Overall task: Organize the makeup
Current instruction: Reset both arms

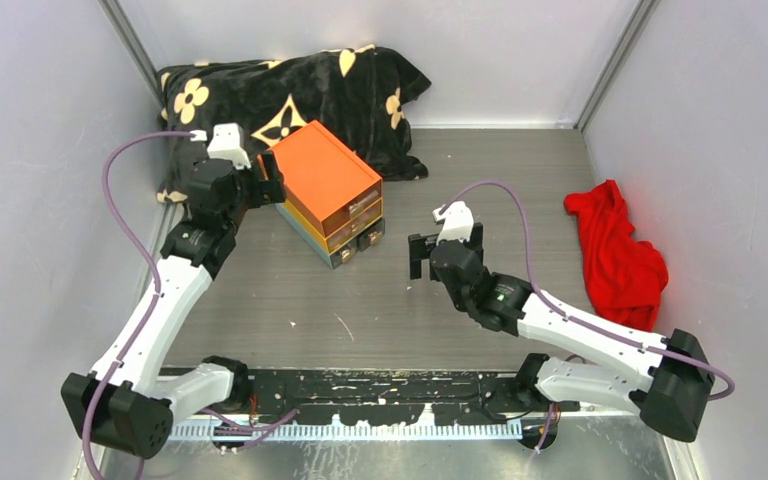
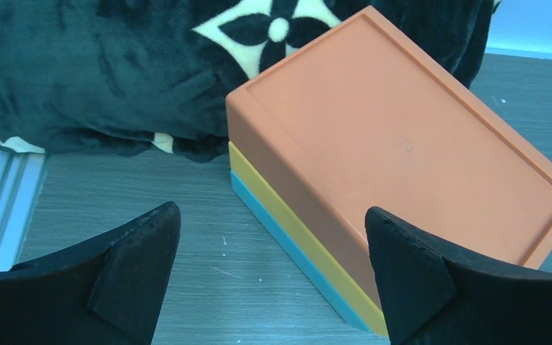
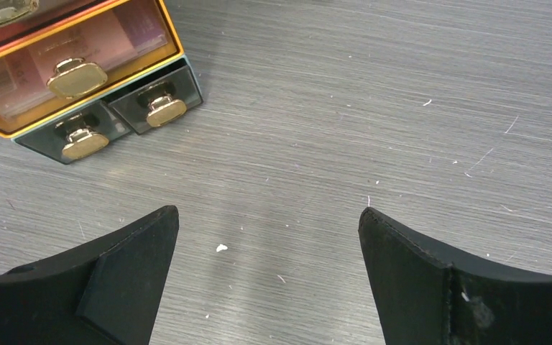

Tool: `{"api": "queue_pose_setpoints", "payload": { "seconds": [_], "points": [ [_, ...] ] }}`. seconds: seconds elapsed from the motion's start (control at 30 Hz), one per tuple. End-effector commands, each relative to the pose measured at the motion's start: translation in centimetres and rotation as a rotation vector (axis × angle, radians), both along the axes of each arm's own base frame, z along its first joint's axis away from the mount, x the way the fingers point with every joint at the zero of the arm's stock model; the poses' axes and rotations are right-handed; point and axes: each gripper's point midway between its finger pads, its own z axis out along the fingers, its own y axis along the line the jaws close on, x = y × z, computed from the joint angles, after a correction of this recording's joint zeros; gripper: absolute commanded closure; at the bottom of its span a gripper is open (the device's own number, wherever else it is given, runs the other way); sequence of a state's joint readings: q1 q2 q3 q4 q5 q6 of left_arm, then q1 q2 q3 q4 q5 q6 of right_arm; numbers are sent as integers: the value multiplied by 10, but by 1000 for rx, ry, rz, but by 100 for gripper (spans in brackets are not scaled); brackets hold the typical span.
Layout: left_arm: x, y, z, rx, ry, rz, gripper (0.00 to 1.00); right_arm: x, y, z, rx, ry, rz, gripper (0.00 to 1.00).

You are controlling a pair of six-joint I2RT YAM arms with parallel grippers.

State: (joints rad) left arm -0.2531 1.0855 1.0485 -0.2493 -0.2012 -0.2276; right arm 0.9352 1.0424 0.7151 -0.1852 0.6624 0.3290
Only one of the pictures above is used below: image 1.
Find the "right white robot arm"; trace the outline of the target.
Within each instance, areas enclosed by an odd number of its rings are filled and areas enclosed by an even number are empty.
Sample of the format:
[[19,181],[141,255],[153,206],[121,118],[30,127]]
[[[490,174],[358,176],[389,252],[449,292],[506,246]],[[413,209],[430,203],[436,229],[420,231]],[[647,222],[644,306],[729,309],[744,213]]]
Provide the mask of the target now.
[[582,357],[574,363],[530,354],[513,396],[527,410],[583,402],[633,413],[652,430],[686,443],[697,439],[715,374],[699,339],[612,323],[560,301],[527,280],[490,271],[471,240],[408,237],[409,277],[443,284],[454,308],[481,327],[554,345]]

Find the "small drawer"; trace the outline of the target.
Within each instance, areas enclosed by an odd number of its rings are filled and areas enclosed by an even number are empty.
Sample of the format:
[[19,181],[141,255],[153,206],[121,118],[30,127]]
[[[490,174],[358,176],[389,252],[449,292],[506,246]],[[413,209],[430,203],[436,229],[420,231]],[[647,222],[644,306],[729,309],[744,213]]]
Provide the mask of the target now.
[[384,218],[380,218],[374,224],[370,225],[363,232],[361,232],[357,238],[357,248],[359,251],[364,251],[372,246],[378,244],[386,232],[386,221]]
[[329,256],[330,265],[333,269],[348,263],[357,253],[357,246],[354,243],[348,243]]

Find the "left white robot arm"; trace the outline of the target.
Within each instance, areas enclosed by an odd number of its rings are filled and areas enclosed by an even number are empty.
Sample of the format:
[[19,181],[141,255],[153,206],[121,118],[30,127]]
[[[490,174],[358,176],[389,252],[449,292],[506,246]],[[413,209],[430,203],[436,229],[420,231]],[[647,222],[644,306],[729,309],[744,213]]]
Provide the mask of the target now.
[[245,363],[208,356],[169,381],[163,360],[185,319],[236,246],[245,213],[285,201],[272,151],[237,167],[217,156],[196,163],[188,213],[168,233],[152,280],[116,340],[89,373],[71,373],[61,397],[85,449],[94,445],[154,457],[173,427],[204,409],[237,413],[251,402]]

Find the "orange drawer organizer box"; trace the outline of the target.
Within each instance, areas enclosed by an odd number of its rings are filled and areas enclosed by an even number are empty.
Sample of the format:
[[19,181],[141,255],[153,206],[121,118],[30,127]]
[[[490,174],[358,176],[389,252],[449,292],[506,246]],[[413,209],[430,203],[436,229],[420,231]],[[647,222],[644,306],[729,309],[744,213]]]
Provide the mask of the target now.
[[383,180],[318,121],[267,150],[284,176],[279,214],[331,269],[329,256],[384,218]]

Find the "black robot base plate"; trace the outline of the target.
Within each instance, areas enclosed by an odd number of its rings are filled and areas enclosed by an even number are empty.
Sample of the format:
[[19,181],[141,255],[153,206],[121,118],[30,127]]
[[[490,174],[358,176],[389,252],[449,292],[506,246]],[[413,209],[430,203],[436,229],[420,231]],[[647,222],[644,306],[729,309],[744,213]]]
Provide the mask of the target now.
[[298,425],[336,419],[372,427],[416,425],[424,413],[434,426],[496,425],[547,411],[517,397],[510,372],[351,369],[254,369],[241,400],[209,409],[225,416],[251,414],[260,424],[294,410]]

